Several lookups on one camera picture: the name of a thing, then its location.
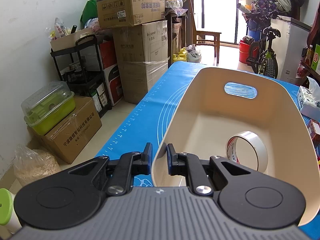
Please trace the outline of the green capped white bottle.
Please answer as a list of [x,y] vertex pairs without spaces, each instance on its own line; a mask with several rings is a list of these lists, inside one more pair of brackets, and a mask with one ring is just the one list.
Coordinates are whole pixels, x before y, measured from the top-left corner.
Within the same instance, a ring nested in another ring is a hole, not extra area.
[[0,224],[15,234],[22,227],[14,210],[15,194],[5,188],[0,189]]

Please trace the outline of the cardboard box on floor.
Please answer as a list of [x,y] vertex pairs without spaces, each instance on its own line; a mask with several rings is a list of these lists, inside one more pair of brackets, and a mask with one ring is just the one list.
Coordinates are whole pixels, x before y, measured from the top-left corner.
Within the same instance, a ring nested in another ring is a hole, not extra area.
[[29,129],[44,148],[68,164],[77,158],[102,126],[92,98],[76,96],[74,100],[74,111],[45,135]]

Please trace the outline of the wrapped bottom cardboard box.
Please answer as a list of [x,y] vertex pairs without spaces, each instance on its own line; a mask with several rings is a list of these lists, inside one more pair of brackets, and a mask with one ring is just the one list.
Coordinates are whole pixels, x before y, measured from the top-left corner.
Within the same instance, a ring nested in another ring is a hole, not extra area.
[[168,59],[118,64],[124,100],[138,104],[168,70]]

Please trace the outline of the white tape roll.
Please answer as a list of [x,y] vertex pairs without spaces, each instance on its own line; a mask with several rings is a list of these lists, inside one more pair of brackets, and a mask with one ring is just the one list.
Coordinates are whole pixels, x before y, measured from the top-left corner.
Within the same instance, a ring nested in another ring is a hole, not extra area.
[[257,160],[257,171],[263,173],[268,165],[268,153],[265,144],[260,137],[251,131],[243,131],[230,137],[226,144],[227,158],[233,162],[240,164],[240,160],[236,153],[236,143],[241,139],[249,144],[255,153]]

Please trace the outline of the green black bicycle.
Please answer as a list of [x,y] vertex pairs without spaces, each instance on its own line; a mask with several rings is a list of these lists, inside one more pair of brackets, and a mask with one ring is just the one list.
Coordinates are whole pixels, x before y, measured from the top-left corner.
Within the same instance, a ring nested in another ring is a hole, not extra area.
[[255,11],[243,14],[249,30],[259,30],[260,38],[249,46],[246,60],[255,74],[276,79],[278,77],[278,62],[276,53],[272,48],[272,42],[276,37],[280,38],[278,29],[271,27],[271,20],[278,17],[278,11]]

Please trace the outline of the red bucket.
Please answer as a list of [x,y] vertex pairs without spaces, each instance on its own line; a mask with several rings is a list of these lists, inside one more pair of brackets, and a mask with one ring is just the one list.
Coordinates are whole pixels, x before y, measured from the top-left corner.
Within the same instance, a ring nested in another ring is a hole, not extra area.
[[247,58],[249,57],[250,45],[245,43],[243,40],[239,42],[239,61],[241,63],[247,63]]

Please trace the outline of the wooden chair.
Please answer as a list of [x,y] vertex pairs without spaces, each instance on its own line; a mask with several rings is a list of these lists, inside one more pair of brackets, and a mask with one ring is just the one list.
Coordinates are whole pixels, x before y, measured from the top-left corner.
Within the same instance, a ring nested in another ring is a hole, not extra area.
[[220,61],[220,35],[219,32],[197,29],[194,18],[194,7],[191,0],[188,0],[191,15],[192,43],[200,46],[212,46],[214,48],[214,58],[216,63]]

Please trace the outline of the green white product box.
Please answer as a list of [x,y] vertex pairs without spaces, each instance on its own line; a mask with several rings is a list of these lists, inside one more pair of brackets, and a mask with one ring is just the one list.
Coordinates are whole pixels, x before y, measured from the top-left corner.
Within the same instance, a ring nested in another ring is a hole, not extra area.
[[320,54],[320,45],[316,44],[315,51],[313,54],[311,68],[319,74],[319,54]]

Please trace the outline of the floral tissue box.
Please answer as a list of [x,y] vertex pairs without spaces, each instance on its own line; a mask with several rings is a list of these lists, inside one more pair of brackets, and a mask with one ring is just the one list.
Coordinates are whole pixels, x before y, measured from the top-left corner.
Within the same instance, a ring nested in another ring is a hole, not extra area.
[[319,122],[319,84],[313,78],[307,78],[309,87],[300,86],[297,93],[298,108],[302,115]]

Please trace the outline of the beige plastic storage bin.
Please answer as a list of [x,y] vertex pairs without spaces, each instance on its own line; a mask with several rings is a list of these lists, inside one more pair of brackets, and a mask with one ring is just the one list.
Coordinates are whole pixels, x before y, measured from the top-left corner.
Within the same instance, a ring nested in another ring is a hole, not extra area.
[[300,224],[319,211],[319,167],[307,126],[285,87],[261,75],[204,68],[193,78],[172,117],[152,163],[155,186],[183,186],[168,174],[165,147],[201,159],[226,156],[230,137],[251,131],[268,153],[265,173],[297,187],[306,199]]

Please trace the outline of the yellow oil jug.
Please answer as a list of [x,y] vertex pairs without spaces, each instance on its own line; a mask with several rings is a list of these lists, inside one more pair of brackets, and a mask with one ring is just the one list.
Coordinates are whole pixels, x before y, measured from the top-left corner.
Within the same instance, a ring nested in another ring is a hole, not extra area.
[[187,50],[185,48],[181,48],[178,54],[174,54],[172,56],[172,60],[173,62],[177,62],[177,61],[187,62],[187,54],[188,54]]

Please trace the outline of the green container with clear lid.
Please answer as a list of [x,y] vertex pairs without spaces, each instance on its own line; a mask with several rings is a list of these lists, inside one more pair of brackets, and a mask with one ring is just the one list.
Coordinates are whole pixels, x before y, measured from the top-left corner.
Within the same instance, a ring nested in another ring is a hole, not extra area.
[[74,92],[64,81],[52,81],[25,99],[21,108],[26,124],[45,135],[75,109]]

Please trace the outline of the small red box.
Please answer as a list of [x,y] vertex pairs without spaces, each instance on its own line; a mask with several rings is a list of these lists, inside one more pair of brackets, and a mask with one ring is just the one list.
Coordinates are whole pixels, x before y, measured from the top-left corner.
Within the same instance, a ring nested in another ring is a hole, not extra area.
[[313,144],[314,145],[318,145],[319,144],[319,140],[320,140],[319,122],[311,119],[309,121],[309,123],[307,124],[307,129],[308,129],[308,132],[309,132],[309,135],[311,137],[311,140],[312,140]]

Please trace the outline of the top cardboard box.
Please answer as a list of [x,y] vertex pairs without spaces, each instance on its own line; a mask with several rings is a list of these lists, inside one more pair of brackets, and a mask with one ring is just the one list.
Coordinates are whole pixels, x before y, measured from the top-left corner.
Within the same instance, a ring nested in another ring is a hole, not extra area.
[[164,18],[165,0],[96,0],[103,29],[132,27]]

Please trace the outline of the middle cardboard box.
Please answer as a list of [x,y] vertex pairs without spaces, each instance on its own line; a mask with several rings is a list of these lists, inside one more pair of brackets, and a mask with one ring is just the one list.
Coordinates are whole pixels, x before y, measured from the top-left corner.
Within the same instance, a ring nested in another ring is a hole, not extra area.
[[168,58],[167,21],[156,21],[112,31],[118,62],[155,62]]

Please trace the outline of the open cardboard tray on cart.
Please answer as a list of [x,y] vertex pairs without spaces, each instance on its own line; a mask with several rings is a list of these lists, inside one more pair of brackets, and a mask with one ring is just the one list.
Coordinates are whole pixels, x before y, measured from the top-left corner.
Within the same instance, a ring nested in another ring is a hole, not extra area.
[[63,49],[72,48],[75,46],[75,43],[78,39],[85,37],[87,35],[92,35],[93,29],[92,28],[85,28],[79,31],[76,31],[73,34],[69,34],[67,36],[57,38],[50,42],[53,51],[59,51]]

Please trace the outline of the white chest freezer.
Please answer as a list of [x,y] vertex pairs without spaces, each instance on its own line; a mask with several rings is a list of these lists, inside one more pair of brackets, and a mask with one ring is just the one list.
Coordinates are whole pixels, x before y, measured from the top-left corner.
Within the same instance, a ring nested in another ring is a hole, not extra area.
[[302,85],[305,78],[298,78],[297,71],[311,27],[286,16],[272,19],[271,27],[278,29],[281,34],[281,37],[275,38],[272,42],[278,63],[277,79],[298,86]]

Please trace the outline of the bag of grain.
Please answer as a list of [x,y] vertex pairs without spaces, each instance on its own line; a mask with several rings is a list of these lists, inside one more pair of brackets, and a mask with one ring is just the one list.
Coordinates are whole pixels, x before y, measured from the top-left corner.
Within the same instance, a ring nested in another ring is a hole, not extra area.
[[16,147],[13,167],[21,186],[61,171],[56,158],[51,153],[38,149],[32,150],[23,145]]

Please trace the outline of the black shelf cart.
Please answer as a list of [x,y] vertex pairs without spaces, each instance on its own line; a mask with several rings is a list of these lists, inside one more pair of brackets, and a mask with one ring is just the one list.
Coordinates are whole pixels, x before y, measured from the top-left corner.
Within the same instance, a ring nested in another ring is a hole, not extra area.
[[[98,64],[98,68],[95,70],[90,70],[86,66],[85,56],[81,54],[88,48],[93,48],[93,59]],[[50,55],[53,58],[60,80],[67,83],[70,90],[76,95],[92,98],[100,117],[103,117],[107,111],[112,109],[98,40],[94,34],[79,38],[71,48],[52,50]],[[69,56],[71,60],[69,66],[64,70],[59,68],[57,61],[57,58],[61,56]]]

